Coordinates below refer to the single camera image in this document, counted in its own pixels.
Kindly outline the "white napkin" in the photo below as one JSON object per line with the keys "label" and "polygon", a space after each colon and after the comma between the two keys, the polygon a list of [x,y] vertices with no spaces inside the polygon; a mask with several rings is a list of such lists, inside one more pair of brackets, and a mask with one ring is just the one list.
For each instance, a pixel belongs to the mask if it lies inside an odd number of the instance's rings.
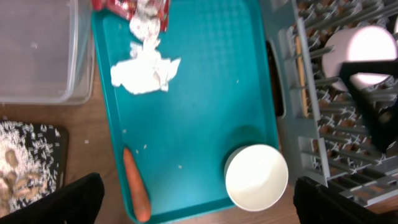
{"label": "white napkin", "polygon": [[170,1],[133,1],[130,6],[129,30],[139,42],[130,43],[130,59],[111,67],[111,84],[133,95],[168,91],[181,62],[163,58],[158,51],[159,35],[169,24]]}

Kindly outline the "orange carrot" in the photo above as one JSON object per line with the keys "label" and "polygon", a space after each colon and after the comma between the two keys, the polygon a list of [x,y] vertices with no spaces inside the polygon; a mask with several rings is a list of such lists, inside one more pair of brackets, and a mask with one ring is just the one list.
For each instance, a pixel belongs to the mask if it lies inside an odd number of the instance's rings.
{"label": "orange carrot", "polygon": [[128,148],[124,148],[123,162],[126,177],[130,188],[132,206],[136,219],[147,222],[151,218],[151,204],[140,172],[136,166],[133,155]]}

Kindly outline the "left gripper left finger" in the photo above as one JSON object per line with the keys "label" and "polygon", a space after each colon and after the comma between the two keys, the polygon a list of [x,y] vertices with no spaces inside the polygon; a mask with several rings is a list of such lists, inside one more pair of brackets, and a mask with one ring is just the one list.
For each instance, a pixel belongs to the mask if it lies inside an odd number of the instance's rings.
{"label": "left gripper left finger", "polygon": [[90,173],[54,193],[1,218],[1,223],[94,223],[100,211],[104,183]]}

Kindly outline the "small white plate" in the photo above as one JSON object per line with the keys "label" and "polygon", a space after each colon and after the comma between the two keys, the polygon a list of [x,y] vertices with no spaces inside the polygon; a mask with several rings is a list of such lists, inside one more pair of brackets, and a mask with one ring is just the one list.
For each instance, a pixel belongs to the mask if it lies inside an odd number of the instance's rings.
{"label": "small white plate", "polygon": [[289,170],[283,155],[265,144],[243,146],[233,151],[224,165],[228,197],[242,210],[260,212],[283,196]]}

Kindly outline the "red snack wrapper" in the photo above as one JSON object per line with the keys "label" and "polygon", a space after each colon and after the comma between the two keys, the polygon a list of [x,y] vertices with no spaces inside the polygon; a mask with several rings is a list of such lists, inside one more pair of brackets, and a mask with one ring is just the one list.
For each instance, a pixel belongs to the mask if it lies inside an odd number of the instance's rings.
{"label": "red snack wrapper", "polygon": [[160,31],[169,26],[170,0],[91,0],[95,11],[107,9],[125,20],[131,20],[136,14],[155,17],[160,20]]}

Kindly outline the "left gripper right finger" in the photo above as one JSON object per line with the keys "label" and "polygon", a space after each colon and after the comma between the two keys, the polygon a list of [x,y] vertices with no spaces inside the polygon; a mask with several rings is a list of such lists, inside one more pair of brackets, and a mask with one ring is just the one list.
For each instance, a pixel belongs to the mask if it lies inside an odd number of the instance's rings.
{"label": "left gripper right finger", "polygon": [[297,179],[293,202],[301,224],[397,224],[397,211],[376,214],[308,177]]}

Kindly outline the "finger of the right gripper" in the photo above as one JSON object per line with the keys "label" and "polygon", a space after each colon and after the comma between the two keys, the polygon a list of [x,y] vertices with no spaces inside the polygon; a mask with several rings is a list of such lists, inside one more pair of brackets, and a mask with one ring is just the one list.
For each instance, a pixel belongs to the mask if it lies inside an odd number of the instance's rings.
{"label": "finger of the right gripper", "polygon": [[372,144],[377,151],[386,152],[387,148],[397,140],[397,103],[378,113],[371,105],[370,96],[351,82],[351,77],[358,73],[380,73],[396,78],[397,60],[344,62],[338,72],[339,78],[345,84],[363,117]]}

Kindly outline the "bowl with food scraps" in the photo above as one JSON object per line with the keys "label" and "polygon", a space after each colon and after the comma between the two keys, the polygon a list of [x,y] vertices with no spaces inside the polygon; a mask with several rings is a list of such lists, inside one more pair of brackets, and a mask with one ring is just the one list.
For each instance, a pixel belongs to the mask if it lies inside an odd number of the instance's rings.
{"label": "bowl with food scraps", "polygon": [[397,42],[379,26],[339,30],[326,42],[333,51],[322,56],[322,70],[327,78],[337,77],[344,62],[395,60]]}

